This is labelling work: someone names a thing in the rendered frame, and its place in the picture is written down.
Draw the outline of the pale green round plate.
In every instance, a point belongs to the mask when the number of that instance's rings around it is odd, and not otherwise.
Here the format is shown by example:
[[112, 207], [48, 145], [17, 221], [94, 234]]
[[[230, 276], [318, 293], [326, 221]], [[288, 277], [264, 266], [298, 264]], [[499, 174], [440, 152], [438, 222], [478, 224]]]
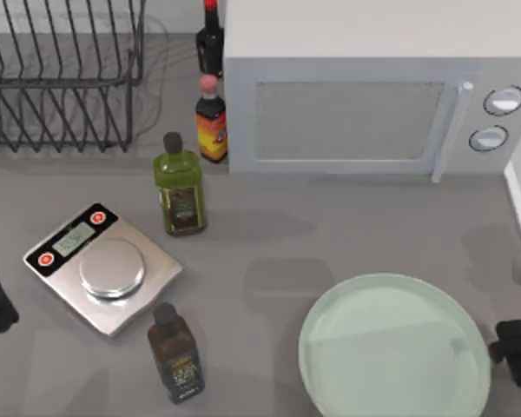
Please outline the pale green round plate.
[[328, 289], [301, 326], [298, 365], [321, 417], [481, 417], [491, 390], [477, 323], [443, 290], [397, 274]]

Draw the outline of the small white microwave knob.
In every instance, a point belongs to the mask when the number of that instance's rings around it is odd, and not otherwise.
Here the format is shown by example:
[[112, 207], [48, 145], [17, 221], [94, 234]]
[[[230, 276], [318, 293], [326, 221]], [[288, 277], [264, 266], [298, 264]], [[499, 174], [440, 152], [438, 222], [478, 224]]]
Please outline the small white microwave knob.
[[500, 149], [509, 139], [509, 132], [502, 126], [495, 125], [475, 130], [469, 140], [470, 148], [476, 152], [492, 152]]

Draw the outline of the large white microwave knob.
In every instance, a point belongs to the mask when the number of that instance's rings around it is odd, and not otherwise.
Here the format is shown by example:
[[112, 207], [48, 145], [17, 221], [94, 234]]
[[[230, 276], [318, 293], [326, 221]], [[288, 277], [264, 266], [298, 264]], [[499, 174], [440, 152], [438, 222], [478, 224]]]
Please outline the large white microwave knob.
[[483, 108], [492, 116], [507, 116], [521, 108], [521, 87], [508, 86], [492, 90], [484, 99]]

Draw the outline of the microwave door with grey window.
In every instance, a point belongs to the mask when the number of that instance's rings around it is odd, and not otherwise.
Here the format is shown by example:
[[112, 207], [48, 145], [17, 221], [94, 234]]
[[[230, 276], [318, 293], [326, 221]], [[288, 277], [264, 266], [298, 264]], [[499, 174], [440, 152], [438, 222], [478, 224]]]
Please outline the microwave door with grey window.
[[233, 57], [224, 64], [234, 173], [432, 176], [477, 67], [451, 58]]

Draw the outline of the brown bottle with black cap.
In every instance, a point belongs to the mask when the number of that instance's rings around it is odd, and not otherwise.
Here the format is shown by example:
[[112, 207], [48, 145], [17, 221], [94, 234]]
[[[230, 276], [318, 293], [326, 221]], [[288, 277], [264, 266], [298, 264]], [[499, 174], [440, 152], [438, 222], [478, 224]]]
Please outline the brown bottle with black cap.
[[169, 399], [180, 404], [205, 388], [196, 340], [186, 321], [168, 302], [154, 308], [153, 319], [148, 343]]

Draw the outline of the pale microwave oven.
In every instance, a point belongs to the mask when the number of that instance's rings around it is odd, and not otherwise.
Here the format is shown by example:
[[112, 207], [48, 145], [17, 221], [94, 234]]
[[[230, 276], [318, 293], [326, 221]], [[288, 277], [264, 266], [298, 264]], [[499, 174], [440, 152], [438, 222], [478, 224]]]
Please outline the pale microwave oven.
[[[485, 112], [488, 93], [521, 87], [521, 0], [228, 0], [224, 64], [233, 57], [451, 58], [477, 67], [467, 115], [442, 175], [496, 175], [521, 139], [521, 108]], [[499, 125], [492, 152], [468, 144]]]

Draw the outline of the green oil bottle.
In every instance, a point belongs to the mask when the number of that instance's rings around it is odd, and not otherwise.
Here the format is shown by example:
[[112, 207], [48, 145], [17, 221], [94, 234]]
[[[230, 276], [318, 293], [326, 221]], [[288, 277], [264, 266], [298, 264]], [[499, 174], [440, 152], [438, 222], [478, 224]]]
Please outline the green oil bottle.
[[153, 173], [164, 228], [172, 236], [200, 233], [208, 221], [199, 157], [183, 147], [179, 132], [166, 133], [163, 145]]

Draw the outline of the dark bottle with orange label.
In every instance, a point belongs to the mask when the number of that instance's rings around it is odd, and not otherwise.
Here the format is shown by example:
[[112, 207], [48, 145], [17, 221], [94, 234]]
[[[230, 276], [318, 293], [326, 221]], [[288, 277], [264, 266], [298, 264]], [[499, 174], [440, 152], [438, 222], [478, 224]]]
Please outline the dark bottle with orange label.
[[195, 105], [195, 125], [199, 150], [203, 158], [219, 163], [228, 154], [226, 104], [218, 92], [219, 80], [214, 75], [199, 79], [201, 97]]

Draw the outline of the silver kitchen scale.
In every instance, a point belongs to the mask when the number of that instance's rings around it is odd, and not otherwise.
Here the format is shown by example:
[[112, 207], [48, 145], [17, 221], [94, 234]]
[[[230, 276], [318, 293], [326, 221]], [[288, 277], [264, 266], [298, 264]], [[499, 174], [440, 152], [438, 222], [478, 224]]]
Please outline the silver kitchen scale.
[[149, 308], [183, 270], [173, 256], [99, 202], [34, 245], [23, 262], [106, 337]]

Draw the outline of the dark bottle with red cap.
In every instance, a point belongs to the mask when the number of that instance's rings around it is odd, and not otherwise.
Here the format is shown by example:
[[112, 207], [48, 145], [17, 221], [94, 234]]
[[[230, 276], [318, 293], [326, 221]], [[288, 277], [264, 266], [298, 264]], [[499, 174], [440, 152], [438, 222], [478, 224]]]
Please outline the dark bottle with red cap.
[[202, 74], [223, 77], [224, 29], [217, 0], [204, 0], [204, 26], [195, 35], [195, 47]]

